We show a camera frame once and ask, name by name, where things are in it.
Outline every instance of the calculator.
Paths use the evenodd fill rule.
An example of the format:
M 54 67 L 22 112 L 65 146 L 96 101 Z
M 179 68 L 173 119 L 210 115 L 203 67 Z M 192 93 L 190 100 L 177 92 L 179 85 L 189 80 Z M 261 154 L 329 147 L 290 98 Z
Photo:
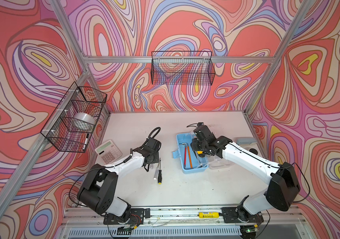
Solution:
M 106 165 L 111 164 L 122 156 L 121 151 L 111 140 L 102 143 L 95 149 L 95 151 Z

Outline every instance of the wire basket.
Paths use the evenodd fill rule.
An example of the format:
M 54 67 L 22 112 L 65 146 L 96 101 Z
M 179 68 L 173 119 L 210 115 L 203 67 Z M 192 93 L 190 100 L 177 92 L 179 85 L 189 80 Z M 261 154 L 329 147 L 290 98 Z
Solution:
M 42 134 L 58 151 L 84 153 L 100 118 L 106 98 L 107 94 L 97 89 L 77 86 L 47 135 L 43 134 L 43 130 Z M 78 119 L 77 113 L 86 113 L 94 120 L 94 123 Z
M 211 51 L 153 51 L 152 84 L 212 85 Z

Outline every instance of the black round object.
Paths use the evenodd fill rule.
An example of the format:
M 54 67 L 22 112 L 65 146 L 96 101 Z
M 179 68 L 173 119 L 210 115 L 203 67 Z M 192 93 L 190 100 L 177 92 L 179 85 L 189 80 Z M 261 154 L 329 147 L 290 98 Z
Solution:
M 258 154 L 257 150 L 254 148 L 250 148 L 249 151 L 253 154 L 256 154 L 256 155 Z

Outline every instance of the white tabletop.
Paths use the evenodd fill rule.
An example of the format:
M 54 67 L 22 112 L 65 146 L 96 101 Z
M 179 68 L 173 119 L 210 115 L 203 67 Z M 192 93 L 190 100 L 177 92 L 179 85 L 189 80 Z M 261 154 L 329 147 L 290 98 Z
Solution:
M 155 128 L 161 141 L 162 184 L 153 180 L 154 169 L 143 167 L 118 178 L 115 195 L 132 206 L 175 206 L 236 204 L 247 195 L 267 187 L 260 179 L 239 165 L 224 169 L 184 174 L 180 159 L 173 159 L 177 150 L 176 134 L 192 131 L 191 123 L 204 122 L 216 137 L 221 135 L 253 137 L 242 112 L 168 112 L 168 113 L 113 113 L 110 116 L 103 142 L 111 139 L 125 156 L 130 148 L 141 146 Z M 104 165 L 100 158 L 96 163 Z

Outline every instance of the black mounting plate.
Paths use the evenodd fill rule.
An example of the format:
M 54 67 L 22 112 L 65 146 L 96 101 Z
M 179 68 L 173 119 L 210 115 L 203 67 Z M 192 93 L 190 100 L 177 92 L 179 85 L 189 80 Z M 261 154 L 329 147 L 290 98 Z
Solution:
M 241 223 L 238 219 L 238 213 L 236 212 L 236 208 L 221 208 L 221 212 L 223 213 L 223 219 L 224 223 Z M 263 215 L 261 213 L 257 213 L 256 216 L 252 219 L 250 219 L 248 222 L 254 222 L 254 223 L 263 223 Z
M 144 211 L 145 209 L 143 208 L 132 208 L 130 213 L 137 215 L 138 217 L 141 218 L 140 222 L 138 221 L 138 219 L 133 216 L 130 215 L 129 220 L 124 223 L 124 222 L 120 222 L 120 218 L 117 217 L 116 215 L 113 214 L 106 214 L 105 217 L 103 218 L 103 224 L 104 225 L 126 225 L 126 224 L 130 224 L 131 226 L 134 226 L 135 224 L 142 224 L 144 222 Z

